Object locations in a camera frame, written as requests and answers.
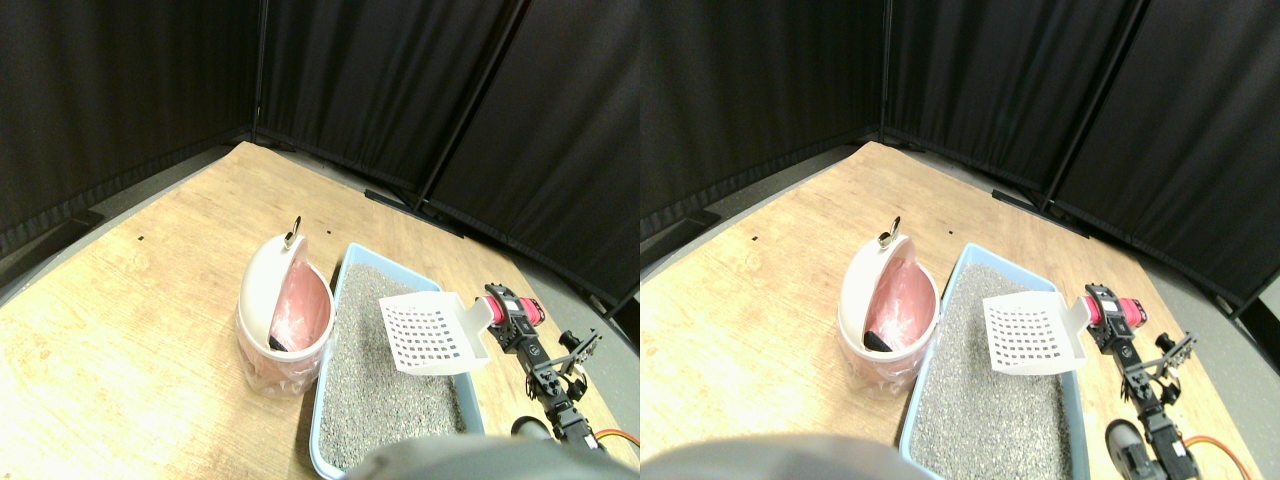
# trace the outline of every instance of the wooden table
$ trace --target wooden table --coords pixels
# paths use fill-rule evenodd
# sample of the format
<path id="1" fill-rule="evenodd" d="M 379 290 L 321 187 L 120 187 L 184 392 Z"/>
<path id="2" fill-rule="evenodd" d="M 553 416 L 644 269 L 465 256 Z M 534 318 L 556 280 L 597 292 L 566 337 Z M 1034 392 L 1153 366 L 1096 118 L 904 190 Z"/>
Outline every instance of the wooden table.
<path id="1" fill-rule="evenodd" d="M 1139 298 L 1153 342 L 1181 338 L 1169 307 L 1132 257 L 1001 204 L 901 152 L 868 143 L 856 154 L 733 224 L 641 287 L 641 457 L 690 442 L 774 431 L 840 433 L 896 445 L 909 394 L 855 393 L 836 343 L 845 269 L 895 216 L 940 289 L 974 242 L 1052 280 L 1069 294 L 1102 283 Z M 1102 433 L 1137 422 L 1120 374 L 1092 342 L 1079 370 L 1094 479 L 1119 477 Z M 1183 397 L 1167 411 L 1183 435 L 1212 435 L 1258 470 L 1199 360 L 1179 369 Z M 1206 479 L 1239 474 L 1212 447 L 1192 447 Z"/>
<path id="2" fill-rule="evenodd" d="M 314 394 L 253 393 L 234 335 L 250 256 L 297 215 L 325 275 L 358 242 L 463 298 L 490 282 L 532 294 L 503 255 L 241 143 L 0 310 L 0 477 L 316 476 Z M 563 355 L 554 320 L 539 330 Z M 507 435 L 543 412 L 516 357 L 485 342 L 497 355 L 472 379 L 485 431 Z M 617 428 L 594 390 L 579 407 Z"/>

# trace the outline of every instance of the black curtain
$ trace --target black curtain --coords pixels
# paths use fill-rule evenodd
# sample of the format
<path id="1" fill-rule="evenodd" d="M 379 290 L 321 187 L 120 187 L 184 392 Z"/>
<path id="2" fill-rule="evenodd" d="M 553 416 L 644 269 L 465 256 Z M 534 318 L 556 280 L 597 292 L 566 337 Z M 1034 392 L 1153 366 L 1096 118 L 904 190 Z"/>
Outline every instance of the black curtain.
<path id="1" fill-rule="evenodd" d="M 0 3 L 0 255 L 252 122 L 259 3 Z"/>
<path id="2" fill-rule="evenodd" d="M 1280 4 L 1152 1 L 1056 205 L 1242 305 L 1280 269 Z"/>
<path id="3" fill-rule="evenodd" d="M 271 0 L 259 133 L 417 193 L 513 5 Z"/>
<path id="4" fill-rule="evenodd" d="M 639 1 L 534 1 L 430 205 L 609 303 L 639 283 Z"/>
<path id="5" fill-rule="evenodd" d="M 646 1 L 640 237 L 878 128 L 883 9 Z"/>
<path id="6" fill-rule="evenodd" d="M 884 133 L 1046 192 L 1132 1 L 893 1 Z"/>

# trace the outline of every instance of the white plastic scoop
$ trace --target white plastic scoop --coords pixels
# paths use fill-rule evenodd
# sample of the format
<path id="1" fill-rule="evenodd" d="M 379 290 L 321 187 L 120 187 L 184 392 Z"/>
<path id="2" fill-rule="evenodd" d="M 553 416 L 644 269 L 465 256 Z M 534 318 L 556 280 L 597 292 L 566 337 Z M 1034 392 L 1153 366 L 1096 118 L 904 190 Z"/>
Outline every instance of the white plastic scoop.
<path id="1" fill-rule="evenodd" d="M 486 301 L 463 308 L 454 292 L 417 292 L 379 301 L 396 370 L 457 375 L 489 364 L 480 335 L 497 315 Z"/>
<path id="2" fill-rule="evenodd" d="M 1089 325 L 1084 298 L 1066 308 L 1059 292 L 1021 292 L 982 301 L 991 369 L 1010 375 L 1057 375 L 1088 360 L 1080 332 Z"/>

